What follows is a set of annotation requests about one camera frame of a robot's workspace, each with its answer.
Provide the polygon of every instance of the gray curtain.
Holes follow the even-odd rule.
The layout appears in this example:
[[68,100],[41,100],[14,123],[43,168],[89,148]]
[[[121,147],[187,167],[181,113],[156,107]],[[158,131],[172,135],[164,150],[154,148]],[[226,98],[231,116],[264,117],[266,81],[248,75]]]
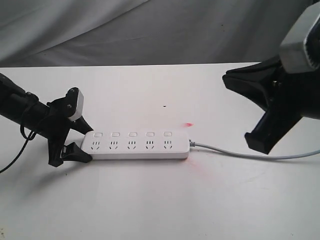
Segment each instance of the gray curtain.
[[[7,41],[0,40],[0,66],[258,62],[277,54],[292,24],[312,4],[312,0],[115,1],[118,4],[112,5],[112,0],[85,0],[86,4],[74,0],[76,8],[70,8],[71,3],[67,6],[73,9],[72,16],[61,9],[64,21],[53,17],[40,29],[43,32],[37,33],[41,40],[36,36],[32,43],[28,38],[20,39],[16,46],[8,40],[19,31],[27,36],[28,28],[7,32],[11,35]],[[45,18],[42,15],[34,21]],[[57,38],[61,28],[63,37]],[[3,57],[1,52],[8,47],[11,55]]]

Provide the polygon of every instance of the power strip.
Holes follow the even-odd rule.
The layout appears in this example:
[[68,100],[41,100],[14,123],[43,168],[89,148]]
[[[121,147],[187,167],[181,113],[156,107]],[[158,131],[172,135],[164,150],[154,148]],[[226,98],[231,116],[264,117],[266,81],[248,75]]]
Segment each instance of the power strip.
[[94,160],[186,159],[190,142],[179,130],[90,131],[81,149]]

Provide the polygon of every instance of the gray fabric backdrop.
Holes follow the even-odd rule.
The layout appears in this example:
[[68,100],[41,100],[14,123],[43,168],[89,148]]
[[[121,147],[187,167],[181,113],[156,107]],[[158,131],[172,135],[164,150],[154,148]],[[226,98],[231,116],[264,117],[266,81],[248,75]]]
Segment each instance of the gray fabric backdrop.
[[11,13],[0,9],[2,67],[262,61],[277,54],[292,24],[312,3],[25,0],[23,13],[17,1],[2,1],[11,6]]

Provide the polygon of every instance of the white table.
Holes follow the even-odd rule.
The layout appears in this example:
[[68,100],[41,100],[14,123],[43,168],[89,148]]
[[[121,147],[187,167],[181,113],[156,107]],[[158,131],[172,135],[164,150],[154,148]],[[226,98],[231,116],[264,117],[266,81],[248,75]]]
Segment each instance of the white table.
[[[95,130],[183,128],[193,141],[256,154],[244,139],[263,111],[225,89],[246,64],[2,68],[43,103],[71,87]],[[21,148],[0,118],[0,168]],[[80,141],[71,132],[68,141]],[[320,121],[303,119],[270,155],[320,148]],[[320,157],[267,162],[195,149],[186,161],[48,165],[47,142],[29,143],[0,174],[0,240],[319,239]]]

